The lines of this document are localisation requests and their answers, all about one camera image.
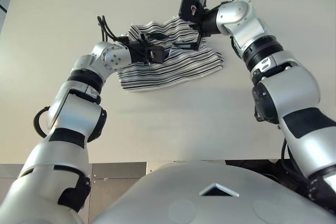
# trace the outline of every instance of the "striped cloth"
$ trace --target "striped cloth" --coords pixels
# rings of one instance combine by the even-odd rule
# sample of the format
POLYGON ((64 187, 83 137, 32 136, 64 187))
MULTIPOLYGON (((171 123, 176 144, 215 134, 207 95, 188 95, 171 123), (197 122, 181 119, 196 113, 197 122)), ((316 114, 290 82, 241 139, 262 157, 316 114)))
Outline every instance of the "striped cloth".
POLYGON ((140 38, 141 33, 163 33, 169 35, 165 40, 151 40, 154 45, 162 46, 169 52, 164 64, 144 65, 134 63, 118 71, 118 78, 123 89, 142 92, 172 87, 195 80, 223 68, 221 53, 215 52, 202 40, 198 51, 173 47, 177 40, 196 41, 198 32, 189 27, 189 23, 172 18, 163 24, 150 22, 144 26, 131 25, 127 34, 131 41, 140 38))

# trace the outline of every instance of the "white tabletop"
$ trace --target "white tabletop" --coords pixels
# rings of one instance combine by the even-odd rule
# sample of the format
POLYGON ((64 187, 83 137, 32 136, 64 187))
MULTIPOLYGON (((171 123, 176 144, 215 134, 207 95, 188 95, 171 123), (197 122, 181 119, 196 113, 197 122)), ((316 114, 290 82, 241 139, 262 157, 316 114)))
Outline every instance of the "white tabletop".
MULTIPOLYGON (((40 141, 33 117, 50 105, 74 61, 100 40, 97 15, 124 34, 131 23, 171 18, 180 1, 11 0, 0 35, 0 163, 23 163, 40 141)), ((278 41, 315 75, 321 109, 336 118, 335 0, 253 2, 278 41)), ((253 85, 229 38, 208 41, 224 53, 225 67, 204 79, 130 93, 117 75, 110 77, 102 92, 108 119, 102 136, 88 145, 90 162, 279 157, 281 131, 255 121, 253 85)))

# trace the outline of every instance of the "silver cover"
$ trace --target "silver cover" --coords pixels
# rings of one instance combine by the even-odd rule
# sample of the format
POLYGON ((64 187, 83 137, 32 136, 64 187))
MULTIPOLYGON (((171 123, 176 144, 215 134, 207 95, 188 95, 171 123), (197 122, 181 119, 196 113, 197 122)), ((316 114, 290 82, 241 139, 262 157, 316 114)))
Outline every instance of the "silver cover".
POLYGON ((72 68, 88 69, 100 76, 105 82, 114 72, 132 63, 129 49, 122 43, 99 42, 90 55, 79 58, 72 68))
POLYGON ((279 122, 302 174, 309 177, 314 172, 336 165, 336 127, 315 130, 301 138, 296 138, 289 131, 283 119, 279 122))
POLYGON ((250 170, 209 162, 174 163, 141 178, 94 224, 334 224, 333 215, 250 170), (217 183, 236 196, 200 196, 217 183))
POLYGON ((53 169, 18 178, 0 207, 0 224, 83 224, 75 211, 57 204, 77 180, 75 173, 53 169))
POLYGON ((97 125, 100 113, 101 106, 74 94, 68 94, 54 123, 54 128, 66 128, 79 132, 87 140, 97 125))
POLYGON ((246 48, 272 32, 255 14, 251 0, 234 0, 219 7, 216 24, 223 35, 231 35, 240 57, 246 48))
POLYGON ((81 93, 88 94, 94 99, 96 99, 97 96, 99 96, 99 93, 97 92, 97 90, 95 90, 91 86, 88 86, 85 83, 82 83, 79 81, 66 81, 65 83, 63 83, 63 85, 59 89, 54 101, 52 102, 48 110, 48 114, 47 114, 48 129, 51 129, 52 126, 54 125, 55 120, 58 117, 58 114, 70 90, 80 91, 81 93))
POLYGON ((315 78, 300 66, 261 80, 260 83, 272 97, 279 118, 293 111, 315 107, 320 102, 320 90, 315 78))

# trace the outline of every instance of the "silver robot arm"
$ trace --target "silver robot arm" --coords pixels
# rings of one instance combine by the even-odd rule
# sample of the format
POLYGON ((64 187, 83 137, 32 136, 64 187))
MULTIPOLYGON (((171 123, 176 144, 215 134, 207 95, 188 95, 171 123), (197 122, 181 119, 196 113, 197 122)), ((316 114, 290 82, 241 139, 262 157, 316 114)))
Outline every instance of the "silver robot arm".
POLYGON ((251 0, 223 2, 206 10, 206 0, 182 0, 180 17, 194 23, 200 36, 229 35, 232 47, 250 72, 258 121, 278 124, 290 154, 309 184, 309 197, 336 207, 336 123, 316 107, 316 79, 285 51, 251 0))
POLYGON ((77 212, 90 193, 87 143, 106 121, 99 105, 107 78, 133 62, 164 61, 164 49, 145 37, 100 42, 79 58, 49 108, 50 132, 33 149, 0 207, 1 224, 82 223, 77 212))

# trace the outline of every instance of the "black cable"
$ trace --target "black cable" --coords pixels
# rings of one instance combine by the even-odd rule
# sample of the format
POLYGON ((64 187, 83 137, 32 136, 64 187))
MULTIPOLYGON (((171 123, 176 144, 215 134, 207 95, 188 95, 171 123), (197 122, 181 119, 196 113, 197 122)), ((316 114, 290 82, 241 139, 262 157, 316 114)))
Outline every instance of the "black cable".
MULTIPOLYGON (((97 20, 98 20, 98 23, 99 23, 99 26, 102 30, 102 33, 105 34, 105 37, 106 37, 106 41, 107 41, 107 37, 113 39, 114 41, 118 41, 118 37, 114 35, 114 33, 111 31, 111 29, 109 28, 109 26, 107 25, 107 22, 106 22, 106 19, 105 19, 105 16, 102 15, 102 17, 98 16, 97 17, 97 20)), ((126 47, 128 47, 130 50, 133 50, 134 52, 136 52, 137 54, 141 55, 142 57, 144 57, 145 59, 147 59, 147 55, 138 51, 137 49, 133 48, 132 46, 128 45, 128 44, 125 44, 123 43, 126 47)))
POLYGON ((293 171, 292 169, 290 169, 286 162, 285 162, 285 150, 286 150, 286 145, 287 145, 287 141, 286 139, 284 139, 284 143, 282 144, 282 149, 281 149, 281 165, 283 166, 283 168, 286 170, 287 173, 289 173, 290 175, 292 175, 293 177, 295 177, 297 180, 300 180, 302 182, 305 183, 309 183, 308 179, 303 177, 302 175, 300 175, 299 173, 293 171))
POLYGON ((279 179, 276 176, 272 175, 272 174, 262 173, 262 175, 264 175, 265 177, 268 177, 268 178, 272 179, 273 181, 276 181, 276 182, 280 183, 279 179))
POLYGON ((109 31, 109 33, 110 33, 114 38, 117 39, 117 36, 114 35, 114 33, 110 30, 110 27, 107 25, 106 20, 105 20, 105 16, 104 16, 104 15, 102 15, 102 18, 103 18, 103 19, 102 19, 103 24, 105 25, 105 28, 107 29, 107 31, 109 31))
POLYGON ((105 41, 105 40, 104 40, 104 31, 103 31, 103 29, 101 29, 101 40, 102 40, 102 41, 105 41))
POLYGON ((44 133, 43 130, 41 129, 39 120, 40 120, 40 116, 41 116, 44 112, 48 111, 49 108, 50 108, 50 106, 48 106, 48 107, 44 107, 43 109, 41 109, 41 110, 35 115, 35 117, 34 117, 34 119, 33 119, 33 125, 34 125, 34 129, 35 129, 35 131, 37 132, 37 134, 39 134, 39 135, 40 135, 41 137, 43 137, 43 138, 45 138, 45 137, 47 136, 47 134, 44 133))
POLYGON ((294 167, 295 171, 296 171, 297 173, 299 173, 300 175, 302 175, 302 173, 301 173, 301 171, 300 171, 300 168, 299 168, 298 164, 296 163, 296 161, 295 161, 295 159, 294 159, 294 157, 293 157, 293 154, 292 154, 292 152, 290 151, 288 145, 287 145, 287 152, 288 152, 289 159, 290 159, 290 161, 291 161, 291 163, 292 163, 292 166, 294 167))

